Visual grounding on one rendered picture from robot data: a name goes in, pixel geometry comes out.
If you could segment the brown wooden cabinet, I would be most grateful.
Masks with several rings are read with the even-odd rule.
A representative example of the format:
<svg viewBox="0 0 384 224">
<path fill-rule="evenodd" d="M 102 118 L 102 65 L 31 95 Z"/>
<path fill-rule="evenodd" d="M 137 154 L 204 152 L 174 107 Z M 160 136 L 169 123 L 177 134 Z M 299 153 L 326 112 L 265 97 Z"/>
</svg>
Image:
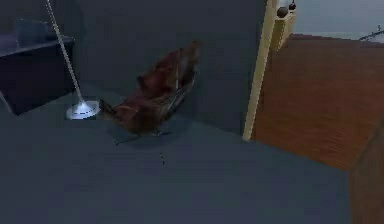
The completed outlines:
<svg viewBox="0 0 384 224">
<path fill-rule="evenodd" d="M 348 175 L 351 224 L 384 224 L 384 116 Z"/>
</svg>

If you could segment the dark blue side table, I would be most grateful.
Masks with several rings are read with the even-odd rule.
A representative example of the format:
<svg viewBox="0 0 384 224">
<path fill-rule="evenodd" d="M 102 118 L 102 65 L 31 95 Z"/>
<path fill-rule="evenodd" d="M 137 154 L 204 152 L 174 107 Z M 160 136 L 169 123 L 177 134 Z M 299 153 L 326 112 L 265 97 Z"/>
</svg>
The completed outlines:
<svg viewBox="0 0 384 224">
<path fill-rule="evenodd" d="M 21 115 L 75 90 L 57 40 L 18 47 L 0 35 L 0 100 Z"/>
</svg>

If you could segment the dark blue pot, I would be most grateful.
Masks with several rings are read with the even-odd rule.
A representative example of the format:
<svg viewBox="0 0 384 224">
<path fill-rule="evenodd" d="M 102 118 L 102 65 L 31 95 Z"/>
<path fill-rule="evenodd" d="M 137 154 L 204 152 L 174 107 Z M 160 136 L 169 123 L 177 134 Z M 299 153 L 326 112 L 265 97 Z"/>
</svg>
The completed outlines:
<svg viewBox="0 0 384 224">
<path fill-rule="evenodd" d="M 14 31 L 18 46 L 25 47 L 45 42 L 48 25 L 44 21 L 18 19 L 14 22 Z"/>
</svg>

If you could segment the cream room door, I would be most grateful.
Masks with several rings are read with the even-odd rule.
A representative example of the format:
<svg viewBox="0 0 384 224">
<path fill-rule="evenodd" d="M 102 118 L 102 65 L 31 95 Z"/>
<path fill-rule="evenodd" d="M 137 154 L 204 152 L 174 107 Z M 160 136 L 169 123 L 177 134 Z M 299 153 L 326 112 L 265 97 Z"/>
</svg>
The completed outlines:
<svg viewBox="0 0 384 224">
<path fill-rule="evenodd" d="M 277 11 L 280 7 L 285 6 L 289 1 L 290 0 L 266 0 L 259 46 L 255 59 L 254 72 L 250 84 L 247 113 L 243 126 L 242 139 L 244 141 L 249 141 L 252 137 L 265 68 L 268 61 L 270 45 L 273 37 L 274 25 L 277 19 Z"/>
</svg>

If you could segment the silver floor lamp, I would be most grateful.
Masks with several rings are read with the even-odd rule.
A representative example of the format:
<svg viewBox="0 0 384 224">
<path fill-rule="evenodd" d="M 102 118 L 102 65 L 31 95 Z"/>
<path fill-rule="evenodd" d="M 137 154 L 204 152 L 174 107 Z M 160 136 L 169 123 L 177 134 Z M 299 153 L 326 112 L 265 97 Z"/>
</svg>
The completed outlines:
<svg viewBox="0 0 384 224">
<path fill-rule="evenodd" d="M 67 109 L 66 117 L 70 120 L 83 120 L 94 117 L 100 112 L 99 102 L 95 100 L 85 100 L 83 98 L 78 79 L 76 78 L 71 60 L 69 59 L 69 55 L 65 48 L 63 36 L 61 35 L 57 24 L 50 0 L 45 0 L 45 4 L 78 98 L 78 102 Z"/>
</svg>

